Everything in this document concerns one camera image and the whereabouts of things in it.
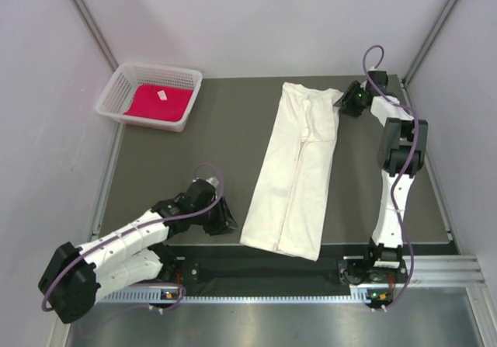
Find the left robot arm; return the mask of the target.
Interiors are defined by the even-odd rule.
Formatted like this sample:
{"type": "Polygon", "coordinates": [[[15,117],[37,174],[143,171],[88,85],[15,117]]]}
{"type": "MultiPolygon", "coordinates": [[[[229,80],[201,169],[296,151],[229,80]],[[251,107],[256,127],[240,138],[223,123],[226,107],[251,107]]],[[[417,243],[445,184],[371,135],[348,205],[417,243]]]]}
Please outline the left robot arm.
{"type": "Polygon", "coordinates": [[[52,255],[39,283],[42,309],[64,324],[85,316],[104,297],[144,281],[173,285],[167,299],[184,296],[179,260],[167,240],[199,226],[210,236],[238,225],[214,177],[195,179],[188,189],[160,200],[139,218],[81,245],[66,242],[52,255]]]}

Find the white t shirt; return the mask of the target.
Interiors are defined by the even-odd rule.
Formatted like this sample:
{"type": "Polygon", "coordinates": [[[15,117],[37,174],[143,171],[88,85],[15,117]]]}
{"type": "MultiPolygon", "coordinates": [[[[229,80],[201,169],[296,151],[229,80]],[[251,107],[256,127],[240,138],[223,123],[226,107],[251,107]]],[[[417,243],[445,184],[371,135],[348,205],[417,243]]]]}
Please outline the white t shirt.
{"type": "Polygon", "coordinates": [[[243,245],[316,261],[328,202],[342,93],[286,82],[252,200],[243,245]]]}

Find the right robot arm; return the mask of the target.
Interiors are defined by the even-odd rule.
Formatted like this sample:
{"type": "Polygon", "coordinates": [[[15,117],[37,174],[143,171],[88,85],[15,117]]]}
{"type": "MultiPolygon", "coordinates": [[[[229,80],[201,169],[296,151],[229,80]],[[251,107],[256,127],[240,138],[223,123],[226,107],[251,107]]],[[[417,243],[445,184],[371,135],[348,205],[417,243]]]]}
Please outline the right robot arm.
{"type": "Polygon", "coordinates": [[[414,109],[388,95],[387,88],[388,74],[373,68],[365,82],[352,82],[335,104],[340,113],[352,117],[368,109],[383,127],[377,154],[382,178],[377,224],[365,258],[347,264],[342,272],[345,281],[352,279],[355,284],[367,279],[378,282],[405,270],[405,210],[415,177],[425,164],[429,125],[414,109]]]}

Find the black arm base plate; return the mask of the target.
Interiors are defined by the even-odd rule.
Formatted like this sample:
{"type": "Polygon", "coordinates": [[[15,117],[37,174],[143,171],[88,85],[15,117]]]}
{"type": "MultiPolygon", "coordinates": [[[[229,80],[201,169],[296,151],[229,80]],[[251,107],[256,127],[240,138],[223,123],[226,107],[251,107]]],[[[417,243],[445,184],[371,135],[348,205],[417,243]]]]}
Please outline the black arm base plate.
{"type": "Polygon", "coordinates": [[[341,248],[325,246],[317,261],[271,254],[242,246],[152,246],[164,262],[160,279],[183,284],[207,283],[214,279],[323,279],[333,285],[401,283],[408,269],[374,267],[370,254],[343,257],[341,248]]]}

